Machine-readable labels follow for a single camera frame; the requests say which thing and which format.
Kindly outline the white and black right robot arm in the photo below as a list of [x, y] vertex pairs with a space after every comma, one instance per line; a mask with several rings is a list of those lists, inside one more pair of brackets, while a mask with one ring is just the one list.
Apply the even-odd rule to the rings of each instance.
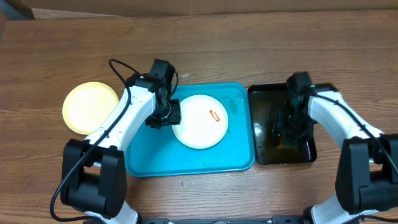
[[291, 141], [311, 140], [322, 126], [341, 149], [335, 194], [308, 207], [298, 223], [359, 223], [397, 207], [397, 135], [367, 123], [331, 83], [314, 84], [308, 72], [290, 76], [288, 98], [269, 113], [273, 135]]

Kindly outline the green and yellow sponge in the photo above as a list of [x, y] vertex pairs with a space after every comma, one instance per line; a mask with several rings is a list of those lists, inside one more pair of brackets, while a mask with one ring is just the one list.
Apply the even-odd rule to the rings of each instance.
[[297, 141], [295, 139], [281, 138], [279, 140], [279, 148], [295, 149], [297, 148]]

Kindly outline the yellow plate with ketchup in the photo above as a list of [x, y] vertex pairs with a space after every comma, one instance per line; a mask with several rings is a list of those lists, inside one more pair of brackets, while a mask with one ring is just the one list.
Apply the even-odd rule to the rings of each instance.
[[119, 103], [116, 92], [101, 82], [86, 82], [75, 87], [65, 98], [62, 116], [74, 132], [94, 132]]

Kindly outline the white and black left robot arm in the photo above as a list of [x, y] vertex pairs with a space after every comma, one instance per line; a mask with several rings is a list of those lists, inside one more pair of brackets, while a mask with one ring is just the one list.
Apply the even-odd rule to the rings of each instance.
[[135, 70], [122, 82], [122, 98], [99, 128], [64, 147], [62, 180], [50, 201], [50, 214], [58, 222], [139, 219], [126, 202], [125, 153], [142, 124], [156, 129], [180, 124], [180, 102], [172, 97], [178, 73], [170, 62], [156, 59], [148, 73]]

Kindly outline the white plate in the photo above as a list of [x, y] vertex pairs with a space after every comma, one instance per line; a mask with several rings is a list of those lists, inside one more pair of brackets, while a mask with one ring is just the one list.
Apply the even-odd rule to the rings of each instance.
[[177, 139], [194, 149], [218, 144], [225, 136], [229, 118], [225, 107], [208, 95], [192, 95], [181, 104], [181, 122], [172, 126]]

